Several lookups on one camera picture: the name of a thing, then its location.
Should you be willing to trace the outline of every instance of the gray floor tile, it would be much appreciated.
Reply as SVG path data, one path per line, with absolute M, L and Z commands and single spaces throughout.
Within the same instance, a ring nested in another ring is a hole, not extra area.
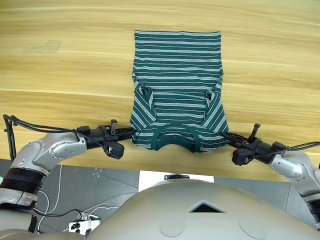
M 132 187 L 138 188 L 139 185 L 139 172 L 135 170 L 126 169 L 111 169 L 111 168 L 93 168 L 87 167 L 87 169 L 97 172 L 105 177 L 117 180 L 124 184 L 128 184 Z
M 56 232 L 55 229 L 45 225 L 45 224 L 42 224 L 41 225 L 41 228 L 40 228 L 40 231 L 43 232 L 43 233 L 54 233 Z
M 285 211 L 292 216 L 300 219 L 304 223 L 308 224 L 312 228 L 316 228 L 315 220 L 309 212 L 308 206 L 303 201 L 294 186 L 290 187 L 288 202 Z
M 225 184 L 245 190 L 283 211 L 286 210 L 289 182 L 227 178 Z
M 3 159 L 0 159 L 0 177 L 4 177 L 8 170 L 10 169 L 10 166 L 11 166 L 11 161 L 10 160 L 3 160 Z
M 97 174 L 82 203 L 82 208 L 110 202 L 117 206 L 138 192 L 138 189 L 102 174 Z
M 54 207 L 57 199 L 60 166 L 56 166 L 52 173 L 44 181 L 43 187 L 50 198 L 50 210 Z M 84 167 L 63 166 L 61 174 L 61 190 L 59 203 L 54 211 L 55 214 L 63 214 L 72 209 L 81 209 L 83 201 L 92 186 L 95 176 Z M 45 209 L 47 202 L 42 196 L 38 202 L 38 208 Z M 46 217 L 43 224 L 52 229 L 61 231 L 77 216 L 77 212 L 71 212 L 62 217 Z
M 214 183 L 215 184 L 226 184 L 227 177 L 215 176 Z

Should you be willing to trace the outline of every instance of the striped shirt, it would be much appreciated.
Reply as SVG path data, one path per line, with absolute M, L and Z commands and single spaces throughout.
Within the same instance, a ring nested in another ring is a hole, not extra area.
M 221 101 L 221 33 L 135 31 L 132 143 L 213 151 L 229 131 Z

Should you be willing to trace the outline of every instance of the black cable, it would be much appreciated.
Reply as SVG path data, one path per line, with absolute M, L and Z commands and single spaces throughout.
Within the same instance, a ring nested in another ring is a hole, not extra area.
M 10 152 L 10 158 L 12 161 L 17 156 L 15 135 L 13 132 L 12 125 L 14 125 L 14 126 L 19 125 L 23 128 L 26 128 L 26 129 L 29 129 L 29 130 L 32 130 L 35 132 L 47 133 L 47 134 L 75 133 L 76 135 L 82 136 L 83 138 L 85 138 L 87 140 L 91 140 L 92 142 L 96 143 L 98 146 L 100 146 L 104 150 L 106 148 L 104 145 L 102 145 L 101 143 L 99 143 L 95 139 L 78 132 L 76 129 L 68 129 L 68 128 L 62 128 L 62 127 L 33 124 L 30 122 L 22 121 L 14 115 L 8 116 L 5 114 L 5 115 L 3 115 L 3 118 L 4 118 L 5 125 L 6 125 L 8 144 L 9 144 L 9 152 Z
M 301 150 L 310 149 L 316 146 L 320 146 L 320 141 L 311 141 L 311 142 L 306 142 L 296 146 L 287 146 L 285 149 L 282 149 L 282 150 L 272 151 L 272 152 L 261 154 L 261 155 L 255 155 L 254 158 L 269 156 L 273 154 L 280 154 L 285 151 L 301 151 Z
M 49 214 L 43 214 L 42 212 L 39 212 L 36 208 L 33 208 L 33 211 L 35 211 L 36 214 L 43 216 L 43 217 L 53 217 L 53 218 L 58 218 L 58 217 L 63 217 L 73 211 L 78 212 L 78 214 L 80 215 L 79 220 L 77 220 L 77 223 L 82 219 L 82 212 L 79 209 L 71 209 L 69 211 L 67 211 L 66 213 L 63 214 L 53 214 L 53 213 L 49 213 Z

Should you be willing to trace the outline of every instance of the power strip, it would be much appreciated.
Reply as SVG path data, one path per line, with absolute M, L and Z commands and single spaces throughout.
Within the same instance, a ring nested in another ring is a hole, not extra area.
M 82 220 L 78 223 L 80 226 L 75 229 L 71 229 L 73 225 L 75 225 L 77 222 L 73 221 L 69 223 L 69 232 L 71 233 L 78 233 L 81 235 L 86 235 L 87 230 L 91 229 L 92 231 L 99 226 L 101 223 L 101 219 L 88 219 L 88 220 Z

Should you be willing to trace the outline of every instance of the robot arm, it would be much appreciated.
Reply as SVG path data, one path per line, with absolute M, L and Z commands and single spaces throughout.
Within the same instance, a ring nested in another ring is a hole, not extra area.
M 54 166 L 63 160 L 85 153 L 87 149 L 102 147 L 109 157 L 120 159 L 124 154 L 124 146 L 118 141 L 129 139 L 135 132 L 131 128 L 116 129 L 116 120 L 112 120 L 110 125 L 100 125 L 96 129 L 82 126 L 77 129 L 64 129 L 64 132 L 55 129 L 53 131 L 60 132 L 53 133 L 52 130 L 48 130 L 51 133 L 46 134 L 41 139 L 27 143 L 16 154 L 12 123 L 13 125 L 32 128 L 35 131 L 38 128 L 34 126 L 39 125 L 23 122 L 14 116 L 4 115 L 3 117 L 6 120 L 10 156 L 14 159 L 12 159 L 10 170 L 0 185 L 0 209 L 2 209 L 2 213 L 5 213 L 3 209 L 31 210 L 34 208 L 43 181 Z M 20 222 L 26 222 L 24 226 L 28 226 L 27 223 L 32 222 L 33 217 L 29 213 L 26 216 L 25 212 L 11 211 L 10 218 L 20 219 Z
M 302 151 L 277 154 L 269 166 L 295 186 L 320 231 L 320 169 L 316 168 Z
M 256 137 L 259 127 L 259 124 L 254 125 L 248 139 L 230 132 L 221 133 L 230 141 L 229 145 L 237 148 L 233 152 L 232 161 L 241 166 L 257 159 L 290 181 L 306 202 L 320 231 L 320 169 L 316 168 L 308 155 L 301 151 L 319 146 L 320 142 L 293 147 L 287 147 L 279 142 L 269 145 Z

